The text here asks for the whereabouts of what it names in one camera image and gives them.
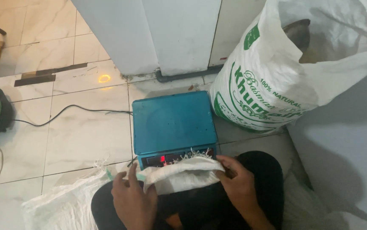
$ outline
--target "person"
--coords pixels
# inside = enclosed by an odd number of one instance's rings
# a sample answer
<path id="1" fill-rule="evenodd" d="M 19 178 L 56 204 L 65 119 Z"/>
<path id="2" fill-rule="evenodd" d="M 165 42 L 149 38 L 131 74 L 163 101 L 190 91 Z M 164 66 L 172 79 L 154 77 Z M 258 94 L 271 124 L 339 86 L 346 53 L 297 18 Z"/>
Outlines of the person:
<path id="1" fill-rule="evenodd" d="M 117 174 L 91 201 L 99 230 L 280 230 L 283 218 L 283 173 L 277 160 L 261 151 L 236 159 L 218 155 L 225 172 L 220 182 L 194 190 L 157 196 L 146 194 L 137 180 L 137 165 Z"/>

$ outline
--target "digital scale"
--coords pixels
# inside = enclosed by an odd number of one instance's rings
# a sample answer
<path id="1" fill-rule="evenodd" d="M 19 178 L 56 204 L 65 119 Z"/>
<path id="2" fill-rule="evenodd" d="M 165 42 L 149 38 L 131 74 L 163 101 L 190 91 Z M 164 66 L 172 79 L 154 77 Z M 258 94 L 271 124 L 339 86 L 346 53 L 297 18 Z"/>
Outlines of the digital scale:
<path id="1" fill-rule="evenodd" d="M 193 151 L 215 158 L 216 131 L 206 91 L 132 102 L 134 151 L 141 170 L 174 164 Z"/>

